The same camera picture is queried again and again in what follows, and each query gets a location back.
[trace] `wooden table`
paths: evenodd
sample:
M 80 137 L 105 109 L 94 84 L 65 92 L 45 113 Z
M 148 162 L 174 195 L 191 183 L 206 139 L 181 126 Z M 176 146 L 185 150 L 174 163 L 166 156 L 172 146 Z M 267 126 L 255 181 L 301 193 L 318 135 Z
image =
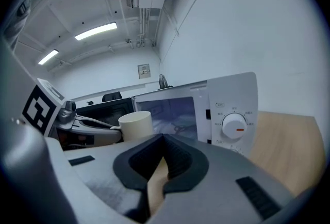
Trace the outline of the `wooden table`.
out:
M 291 191 L 294 196 L 318 183 L 325 168 L 322 137 L 314 117 L 259 112 L 250 160 Z M 160 162 L 148 182 L 151 213 L 163 202 L 167 165 Z

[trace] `fluorescent light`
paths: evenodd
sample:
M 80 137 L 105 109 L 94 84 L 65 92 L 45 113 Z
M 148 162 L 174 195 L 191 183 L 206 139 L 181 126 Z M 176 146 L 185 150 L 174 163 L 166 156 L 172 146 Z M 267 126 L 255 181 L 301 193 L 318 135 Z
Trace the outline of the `fluorescent light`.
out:
M 53 50 L 51 53 L 49 53 L 45 58 L 43 58 L 38 64 L 43 65 L 45 62 L 47 62 L 50 58 L 58 54 L 57 50 Z
M 114 23 L 110 23 L 110 24 L 107 24 L 107 25 L 104 25 L 101 27 L 91 29 L 87 32 L 81 33 L 81 34 L 77 35 L 75 38 L 77 40 L 82 40 L 84 38 L 95 35 L 97 33 L 101 33 L 101 32 L 107 31 L 107 30 L 115 29 L 115 28 L 117 28 L 117 24 L 114 22 Z

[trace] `white mug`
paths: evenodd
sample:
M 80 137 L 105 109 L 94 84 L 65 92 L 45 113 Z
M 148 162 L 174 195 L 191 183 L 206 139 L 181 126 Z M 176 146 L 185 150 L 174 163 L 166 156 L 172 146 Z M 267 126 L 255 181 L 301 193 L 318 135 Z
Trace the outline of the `white mug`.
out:
M 118 119 L 119 126 L 113 126 L 111 130 L 121 130 L 124 141 L 143 138 L 154 134 L 151 113 L 138 111 L 126 114 Z

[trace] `microwave control panel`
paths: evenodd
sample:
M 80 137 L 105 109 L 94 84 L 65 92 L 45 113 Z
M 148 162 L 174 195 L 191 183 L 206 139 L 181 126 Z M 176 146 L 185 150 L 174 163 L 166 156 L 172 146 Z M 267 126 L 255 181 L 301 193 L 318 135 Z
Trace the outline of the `microwave control panel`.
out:
M 207 81 L 212 144 L 248 156 L 258 118 L 255 73 L 248 72 Z

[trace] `microwave dial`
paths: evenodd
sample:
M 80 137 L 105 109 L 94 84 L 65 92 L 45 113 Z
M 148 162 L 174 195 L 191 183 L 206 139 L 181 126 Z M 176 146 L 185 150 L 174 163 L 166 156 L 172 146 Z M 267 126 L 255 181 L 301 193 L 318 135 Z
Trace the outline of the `microwave dial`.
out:
M 231 113 L 222 121 L 222 132 L 230 139 L 241 138 L 246 133 L 247 128 L 244 116 L 238 113 Z

